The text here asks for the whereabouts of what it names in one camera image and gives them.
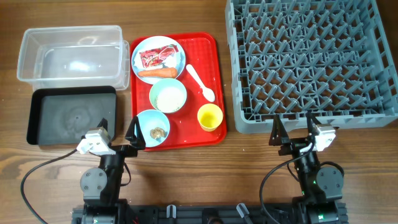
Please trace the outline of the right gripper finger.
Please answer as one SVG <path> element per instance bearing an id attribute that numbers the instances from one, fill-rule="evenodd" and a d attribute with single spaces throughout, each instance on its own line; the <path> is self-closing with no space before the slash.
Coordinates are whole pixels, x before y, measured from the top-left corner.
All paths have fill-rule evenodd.
<path id="1" fill-rule="evenodd" d="M 307 111 L 306 118 L 307 118 L 308 139 L 314 140 L 315 136 L 318 133 L 316 126 L 320 124 L 320 122 L 319 120 L 317 120 L 317 118 L 313 115 L 311 111 Z"/>
<path id="2" fill-rule="evenodd" d="M 272 131 L 269 139 L 270 146 L 290 144 L 290 138 L 278 114 L 274 115 Z"/>

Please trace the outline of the light blue small bowl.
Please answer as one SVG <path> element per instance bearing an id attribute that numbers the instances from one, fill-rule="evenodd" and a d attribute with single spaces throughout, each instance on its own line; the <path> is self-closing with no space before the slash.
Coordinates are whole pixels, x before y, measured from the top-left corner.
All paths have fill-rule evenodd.
<path id="1" fill-rule="evenodd" d="M 139 118 L 139 124 L 141 127 L 142 134 L 144 136 L 146 147 L 156 147 L 161 145 L 169 136 L 170 133 L 170 122 L 165 114 L 158 110 L 145 110 L 140 112 L 137 117 Z M 151 129 L 160 127 L 166 131 L 166 137 L 160 139 L 153 139 L 150 136 Z"/>

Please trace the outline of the brown food scrap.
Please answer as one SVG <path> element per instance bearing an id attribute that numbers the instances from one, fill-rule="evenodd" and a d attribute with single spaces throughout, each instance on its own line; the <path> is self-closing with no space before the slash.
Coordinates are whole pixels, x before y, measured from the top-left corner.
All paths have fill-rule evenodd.
<path id="1" fill-rule="evenodd" d="M 160 139 L 166 137 L 166 131 L 160 127 L 156 127 L 154 129 L 151 129 L 150 131 L 150 136 L 153 139 Z"/>

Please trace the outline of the white rice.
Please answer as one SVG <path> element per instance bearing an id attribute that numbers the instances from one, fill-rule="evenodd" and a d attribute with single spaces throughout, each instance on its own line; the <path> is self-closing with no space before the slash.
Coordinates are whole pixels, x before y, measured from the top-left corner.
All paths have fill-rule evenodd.
<path id="1" fill-rule="evenodd" d="M 186 94 L 179 88 L 167 87 L 159 91 L 155 98 L 155 107 L 163 113 L 174 113 L 185 103 Z"/>

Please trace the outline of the green bowl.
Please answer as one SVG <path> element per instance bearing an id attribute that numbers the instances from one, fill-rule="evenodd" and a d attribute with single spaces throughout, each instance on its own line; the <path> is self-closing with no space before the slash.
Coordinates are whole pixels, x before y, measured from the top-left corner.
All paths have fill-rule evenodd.
<path id="1" fill-rule="evenodd" d="M 186 90 L 185 86 L 180 81 L 178 81 L 176 79 L 165 78 L 165 79 L 162 79 L 161 81 L 157 82 L 156 84 L 154 84 L 149 92 L 150 103 L 156 110 L 157 110 L 157 108 L 155 107 L 155 98 L 159 94 L 159 91 L 161 91 L 162 89 L 167 88 L 167 87 L 176 87 L 176 88 L 181 89 L 182 91 L 185 92 L 186 100 L 187 100 L 187 90 Z"/>

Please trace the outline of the orange carrot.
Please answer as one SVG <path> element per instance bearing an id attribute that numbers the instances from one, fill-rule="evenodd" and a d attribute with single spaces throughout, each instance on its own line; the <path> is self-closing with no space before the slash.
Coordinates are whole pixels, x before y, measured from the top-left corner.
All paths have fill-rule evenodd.
<path id="1" fill-rule="evenodd" d="M 138 75 L 140 77 L 176 78 L 178 73 L 176 68 L 158 68 L 140 71 Z"/>

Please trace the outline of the yellow plastic cup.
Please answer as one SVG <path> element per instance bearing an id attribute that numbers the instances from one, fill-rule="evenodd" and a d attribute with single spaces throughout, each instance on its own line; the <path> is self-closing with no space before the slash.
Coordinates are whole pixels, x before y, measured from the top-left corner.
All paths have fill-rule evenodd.
<path id="1" fill-rule="evenodd" d="M 201 106 L 197 113 L 197 120 L 205 131 L 214 131 L 223 121 L 223 111 L 213 103 Z"/>

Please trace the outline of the red snack wrapper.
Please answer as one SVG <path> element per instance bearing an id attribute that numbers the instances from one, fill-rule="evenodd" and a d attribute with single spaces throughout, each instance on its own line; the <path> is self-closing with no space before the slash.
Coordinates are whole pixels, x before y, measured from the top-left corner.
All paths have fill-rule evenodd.
<path id="1" fill-rule="evenodd" d="M 165 45 L 156 49 L 145 50 L 139 53 L 144 68 L 154 67 L 162 64 L 169 56 L 178 52 L 174 44 Z"/>

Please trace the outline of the light blue plate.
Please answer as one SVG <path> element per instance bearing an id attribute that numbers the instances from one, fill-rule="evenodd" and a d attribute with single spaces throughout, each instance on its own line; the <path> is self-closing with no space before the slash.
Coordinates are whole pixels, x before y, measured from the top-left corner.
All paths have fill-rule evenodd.
<path id="1" fill-rule="evenodd" d="M 133 48 L 131 68 L 145 83 L 155 84 L 164 78 L 177 78 L 185 68 L 186 56 L 182 46 L 166 36 L 153 36 Z"/>

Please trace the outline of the white napkin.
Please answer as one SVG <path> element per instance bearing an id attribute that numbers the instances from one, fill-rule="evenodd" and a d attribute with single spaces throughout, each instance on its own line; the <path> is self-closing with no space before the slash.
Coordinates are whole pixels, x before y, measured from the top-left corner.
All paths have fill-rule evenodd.
<path id="1" fill-rule="evenodd" d="M 162 64 L 163 68 L 176 68 L 178 69 L 178 66 L 181 62 L 181 53 L 176 52 L 172 55 L 169 55 Z"/>

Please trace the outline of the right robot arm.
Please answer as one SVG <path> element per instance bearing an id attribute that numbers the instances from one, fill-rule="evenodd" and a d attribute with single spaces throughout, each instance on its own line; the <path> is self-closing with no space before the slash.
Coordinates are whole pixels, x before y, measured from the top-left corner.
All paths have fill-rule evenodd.
<path id="1" fill-rule="evenodd" d="M 292 159 L 273 168 L 266 178 L 293 163 L 302 191 L 300 197 L 292 200 L 296 222 L 348 223 L 346 205 L 339 202 L 343 197 L 344 170 L 334 162 L 320 162 L 317 156 L 332 143 L 336 130 L 330 124 L 322 124 L 311 112 L 307 112 L 306 119 L 308 136 L 290 138 L 280 116 L 274 116 L 269 145 L 280 146 L 279 155 L 291 155 Z"/>

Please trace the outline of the red serving tray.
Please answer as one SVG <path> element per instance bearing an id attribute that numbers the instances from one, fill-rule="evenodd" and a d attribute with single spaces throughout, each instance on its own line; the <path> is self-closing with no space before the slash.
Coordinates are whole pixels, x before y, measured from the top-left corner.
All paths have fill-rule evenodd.
<path id="1" fill-rule="evenodd" d="M 186 55 L 186 63 L 193 65 L 205 86 L 214 91 L 214 104 L 225 111 L 215 39 L 206 32 L 169 34 L 168 37 L 176 40 L 182 46 Z M 146 151 L 214 145 L 220 143 L 227 134 L 225 119 L 212 132 L 201 128 L 197 120 L 197 112 L 208 101 L 205 100 L 201 88 L 188 72 L 183 71 L 178 80 L 187 89 L 187 102 L 176 113 L 167 115 L 171 128 L 168 138 L 159 146 L 147 147 Z M 149 99 L 151 85 L 141 81 L 134 71 L 131 71 L 130 82 L 132 115 L 135 116 L 141 111 L 152 109 Z"/>

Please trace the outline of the clear plastic bin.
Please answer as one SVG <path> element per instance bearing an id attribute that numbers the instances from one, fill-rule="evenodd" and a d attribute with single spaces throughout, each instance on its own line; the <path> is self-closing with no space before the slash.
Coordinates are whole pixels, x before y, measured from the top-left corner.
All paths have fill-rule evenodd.
<path id="1" fill-rule="evenodd" d="M 130 78 L 129 44 L 116 25 L 27 29 L 17 78 L 34 90 L 81 86 L 125 90 Z"/>

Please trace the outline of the white plastic spoon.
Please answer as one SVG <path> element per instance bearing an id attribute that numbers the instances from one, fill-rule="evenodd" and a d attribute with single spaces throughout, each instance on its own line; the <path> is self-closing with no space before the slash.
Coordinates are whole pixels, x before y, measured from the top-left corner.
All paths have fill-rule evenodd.
<path id="1" fill-rule="evenodd" d="M 205 97 L 205 99 L 208 100 L 209 102 L 214 102 L 215 101 L 214 91 L 205 86 L 205 84 L 202 82 L 201 78 L 199 77 L 194 67 L 191 64 L 188 64 L 186 65 L 186 69 L 187 72 L 192 76 L 192 78 L 198 83 L 198 85 L 202 89 L 202 94 Z"/>

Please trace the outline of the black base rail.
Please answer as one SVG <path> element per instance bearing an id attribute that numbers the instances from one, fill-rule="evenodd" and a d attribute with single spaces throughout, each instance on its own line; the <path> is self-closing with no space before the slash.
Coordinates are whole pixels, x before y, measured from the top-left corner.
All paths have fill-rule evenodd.
<path id="1" fill-rule="evenodd" d="M 309 207 L 308 209 L 299 208 L 287 203 L 267 204 L 265 208 L 273 217 L 271 220 L 266 216 L 260 206 L 248 206 L 248 214 L 241 216 L 235 206 L 187 206 L 177 207 L 173 215 L 165 207 L 156 206 L 131 206 L 130 211 L 133 217 L 128 223 L 142 224 L 206 224 L 206 212 L 214 210 L 218 213 L 223 223 L 325 223 L 325 224 L 348 224 L 346 205 L 337 203 L 335 208 L 321 206 L 318 208 Z"/>

